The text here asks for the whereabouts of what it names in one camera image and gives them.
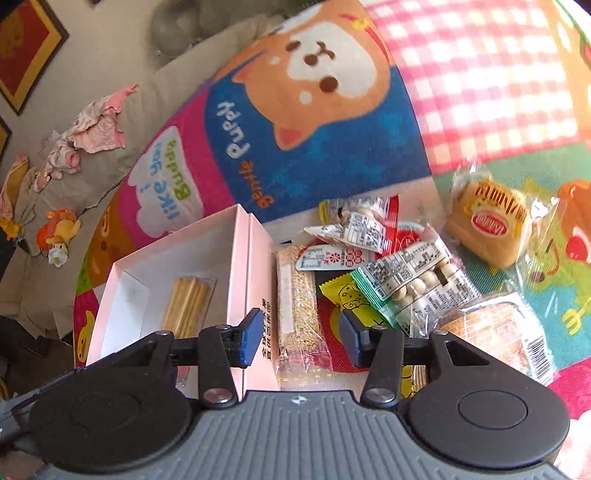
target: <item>metal screw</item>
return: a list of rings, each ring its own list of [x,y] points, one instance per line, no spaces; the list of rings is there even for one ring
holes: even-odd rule
[[[205,392],[203,398],[209,403],[227,403],[232,399],[232,393],[225,388],[210,388]]]
[[[365,398],[373,403],[388,403],[396,398],[396,395],[387,388],[370,388],[365,392]]]

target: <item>orange plush toy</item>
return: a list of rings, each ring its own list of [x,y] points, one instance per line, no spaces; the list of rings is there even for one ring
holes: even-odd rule
[[[53,245],[47,243],[47,240],[53,238],[56,233],[56,226],[59,222],[62,220],[76,221],[76,215],[74,215],[74,212],[67,209],[48,212],[47,218],[49,218],[49,223],[43,225],[37,234],[37,245],[39,245],[39,248],[43,252],[49,252],[53,247]]]

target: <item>open cardboard box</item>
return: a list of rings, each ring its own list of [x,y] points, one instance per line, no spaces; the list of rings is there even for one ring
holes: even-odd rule
[[[87,363],[160,330],[176,278],[214,278],[202,325],[238,325],[253,307],[265,309],[265,332],[252,366],[233,368],[238,396],[246,390],[277,390],[277,292],[273,242],[253,214],[234,205],[171,233],[116,262],[106,283]],[[191,367],[187,397],[197,397]]]

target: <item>pink gingham pattern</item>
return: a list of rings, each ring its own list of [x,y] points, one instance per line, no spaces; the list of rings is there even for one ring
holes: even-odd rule
[[[433,174],[577,140],[557,47],[530,0],[366,7],[407,87]]]

